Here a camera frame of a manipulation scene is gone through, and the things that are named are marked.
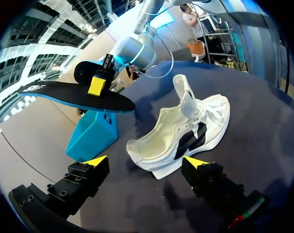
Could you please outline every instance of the teal box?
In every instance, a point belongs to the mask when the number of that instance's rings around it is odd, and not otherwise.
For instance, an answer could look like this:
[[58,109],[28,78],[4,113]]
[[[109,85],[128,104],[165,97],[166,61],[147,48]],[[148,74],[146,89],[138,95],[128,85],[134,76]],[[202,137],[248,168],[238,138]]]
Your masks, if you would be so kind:
[[115,113],[87,111],[79,120],[66,154],[79,162],[94,159],[118,140]]

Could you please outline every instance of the black insole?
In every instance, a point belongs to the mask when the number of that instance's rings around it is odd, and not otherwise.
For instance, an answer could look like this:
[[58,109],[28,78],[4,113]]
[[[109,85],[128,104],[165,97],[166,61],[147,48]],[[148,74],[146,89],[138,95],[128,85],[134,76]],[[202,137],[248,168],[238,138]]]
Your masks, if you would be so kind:
[[96,71],[102,66],[93,62],[80,62],[74,69],[74,79],[81,85],[90,86]]
[[108,91],[104,96],[88,94],[89,86],[75,83],[34,82],[18,90],[21,96],[44,97],[71,107],[111,112],[131,112],[135,104],[125,96]]

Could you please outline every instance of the shoe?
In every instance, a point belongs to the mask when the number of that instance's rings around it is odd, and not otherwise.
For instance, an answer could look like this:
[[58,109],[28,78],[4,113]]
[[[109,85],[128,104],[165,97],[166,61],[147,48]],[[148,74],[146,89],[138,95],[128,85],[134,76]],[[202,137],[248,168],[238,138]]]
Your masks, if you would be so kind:
[[185,75],[173,79],[180,104],[162,108],[156,126],[144,137],[130,140],[126,150],[134,163],[160,180],[179,169],[183,156],[212,150],[230,119],[230,104],[222,95],[196,100]]

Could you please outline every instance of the table surface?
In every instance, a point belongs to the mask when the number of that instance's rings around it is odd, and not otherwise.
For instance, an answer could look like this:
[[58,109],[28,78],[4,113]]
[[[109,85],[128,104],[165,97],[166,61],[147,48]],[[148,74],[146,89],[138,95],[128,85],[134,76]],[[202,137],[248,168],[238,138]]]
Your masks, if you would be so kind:
[[[161,76],[171,63],[148,71]],[[194,155],[224,166],[245,194],[267,195],[269,208],[279,207],[294,179],[294,101],[265,80],[237,70],[209,64],[176,62],[162,79],[141,77],[122,94],[136,111],[118,114],[119,140],[101,155],[108,155],[110,174],[95,198],[81,208],[82,227],[116,233],[212,233],[222,223],[203,198],[196,198],[180,169],[156,180],[135,166],[126,143],[147,134],[163,107],[179,104],[172,79],[185,74],[197,99],[222,94],[231,105],[231,118],[219,145]]]

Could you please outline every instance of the screw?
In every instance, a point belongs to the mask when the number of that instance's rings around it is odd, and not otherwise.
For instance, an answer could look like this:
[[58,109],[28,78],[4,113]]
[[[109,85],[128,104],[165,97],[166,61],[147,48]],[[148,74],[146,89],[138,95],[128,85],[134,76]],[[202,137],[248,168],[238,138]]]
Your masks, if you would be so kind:
[[67,192],[66,192],[66,191],[61,191],[61,192],[59,193],[59,195],[60,195],[61,197],[64,197],[64,196],[67,195]]
[[25,205],[25,201],[22,200],[20,203],[19,203],[20,207],[23,207]]
[[32,201],[35,197],[33,195],[28,196],[28,201]]

